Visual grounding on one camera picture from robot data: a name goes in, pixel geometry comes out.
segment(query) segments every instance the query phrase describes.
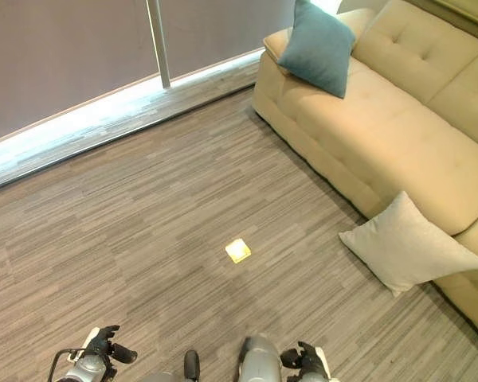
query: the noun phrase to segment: metal window mullion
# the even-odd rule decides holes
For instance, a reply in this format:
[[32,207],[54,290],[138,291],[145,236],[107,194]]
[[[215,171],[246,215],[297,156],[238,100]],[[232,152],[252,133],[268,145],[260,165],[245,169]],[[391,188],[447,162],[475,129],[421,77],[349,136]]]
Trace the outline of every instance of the metal window mullion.
[[151,32],[154,40],[155,59],[158,61],[159,75],[163,88],[170,87],[170,72],[168,71],[167,47],[163,34],[163,24],[161,22],[161,11],[159,9],[159,0],[146,0],[149,18],[151,20]]

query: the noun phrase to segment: gray roller blind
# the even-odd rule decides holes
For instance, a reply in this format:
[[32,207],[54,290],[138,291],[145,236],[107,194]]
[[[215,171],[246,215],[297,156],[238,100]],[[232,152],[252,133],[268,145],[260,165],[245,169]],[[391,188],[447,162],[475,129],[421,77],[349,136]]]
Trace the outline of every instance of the gray roller blind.
[[0,0],[0,137],[157,71],[145,0]]
[[262,46],[292,24],[294,0],[159,0],[170,76]]

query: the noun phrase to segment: sofa seat cushion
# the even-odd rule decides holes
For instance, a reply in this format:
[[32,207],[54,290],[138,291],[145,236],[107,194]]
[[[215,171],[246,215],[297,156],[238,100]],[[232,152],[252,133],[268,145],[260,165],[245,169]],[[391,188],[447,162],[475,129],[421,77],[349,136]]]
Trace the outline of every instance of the sofa seat cushion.
[[286,77],[276,103],[380,198],[372,217],[404,189],[449,235],[478,217],[478,144],[408,93],[351,58],[347,95],[337,99]]

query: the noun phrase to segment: black cable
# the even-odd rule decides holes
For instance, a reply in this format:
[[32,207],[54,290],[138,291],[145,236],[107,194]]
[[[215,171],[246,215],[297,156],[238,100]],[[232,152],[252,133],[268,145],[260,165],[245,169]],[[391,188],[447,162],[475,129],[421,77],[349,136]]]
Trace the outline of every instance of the black cable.
[[48,382],[53,382],[53,374],[55,373],[55,368],[57,367],[58,359],[61,357],[62,354],[64,353],[78,353],[80,351],[85,351],[85,349],[62,349],[55,354],[55,357],[53,358],[53,362],[51,363],[51,370],[49,370],[49,375],[48,375]]

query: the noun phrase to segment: pillow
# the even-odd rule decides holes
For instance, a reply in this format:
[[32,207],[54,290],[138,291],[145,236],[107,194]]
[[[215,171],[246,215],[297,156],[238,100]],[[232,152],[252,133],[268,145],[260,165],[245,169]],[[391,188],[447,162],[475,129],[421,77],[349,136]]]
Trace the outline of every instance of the pillow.
[[339,237],[395,296],[478,268],[478,256],[426,220],[404,191],[386,210]]
[[294,29],[278,65],[310,84],[343,98],[355,35],[308,0],[296,0]]

